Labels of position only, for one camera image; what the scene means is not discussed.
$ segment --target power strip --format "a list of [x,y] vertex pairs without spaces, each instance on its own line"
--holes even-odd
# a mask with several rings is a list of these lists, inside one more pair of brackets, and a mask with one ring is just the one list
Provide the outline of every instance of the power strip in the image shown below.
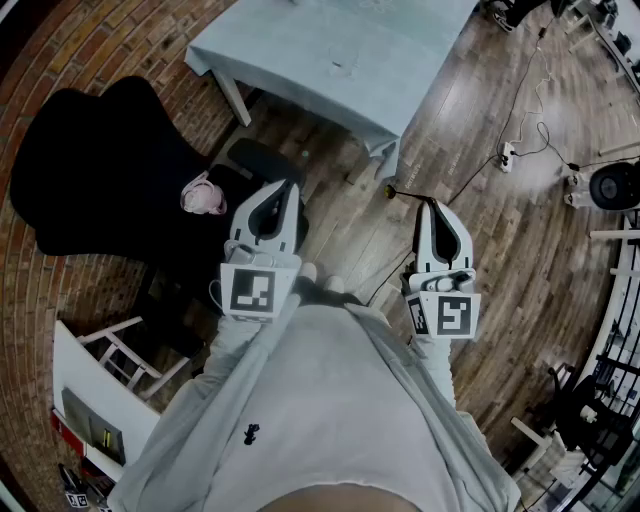
[[515,150],[508,142],[505,142],[500,146],[500,157],[502,159],[500,168],[502,169],[502,172],[511,172],[514,155]]

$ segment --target wall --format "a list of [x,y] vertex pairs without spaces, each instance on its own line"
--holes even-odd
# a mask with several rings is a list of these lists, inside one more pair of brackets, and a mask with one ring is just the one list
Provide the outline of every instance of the wall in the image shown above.
[[52,330],[77,334],[127,316],[144,266],[104,255],[42,254],[8,199],[11,167],[33,116],[54,91],[99,94],[146,77],[185,138],[207,154],[232,114],[211,78],[183,63],[187,42],[230,0],[62,0],[0,82],[0,455],[41,511],[65,507],[58,462],[76,460],[49,425]]

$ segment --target white tablecloth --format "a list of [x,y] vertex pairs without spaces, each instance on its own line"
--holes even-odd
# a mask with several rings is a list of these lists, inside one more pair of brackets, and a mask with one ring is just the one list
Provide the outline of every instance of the white tablecloth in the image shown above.
[[326,117],[384,155],[400,137],[476,0],[238,0],[199,34],[186,62]]

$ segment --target white shirt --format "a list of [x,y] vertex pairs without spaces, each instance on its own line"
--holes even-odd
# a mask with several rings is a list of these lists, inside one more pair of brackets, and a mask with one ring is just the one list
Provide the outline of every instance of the white shirt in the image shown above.
[[204,510],[255,512],[345,483],[423,512],[460,510],[427,422],[360,324],[343,309],[303,307],[256,382]]

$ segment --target white table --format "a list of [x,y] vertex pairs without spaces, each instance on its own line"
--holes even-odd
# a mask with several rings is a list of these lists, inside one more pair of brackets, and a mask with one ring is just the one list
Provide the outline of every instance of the white table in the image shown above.
[[384,156],[395,175],[400,138],[476,0],[238,0],[187,48],[211,70],[236,116],[251,122],[234,80],[334,121]]
[[[140,457],[160,415],[105,370],[59,320],[53,340],[55,410],[64,418],[62,391],[69,389],[98,416],[122,432],[126,465],[133,464]],[[117,481],[122,467],[93,448],[88,440],[81,440],[87,443],[86,457]]]

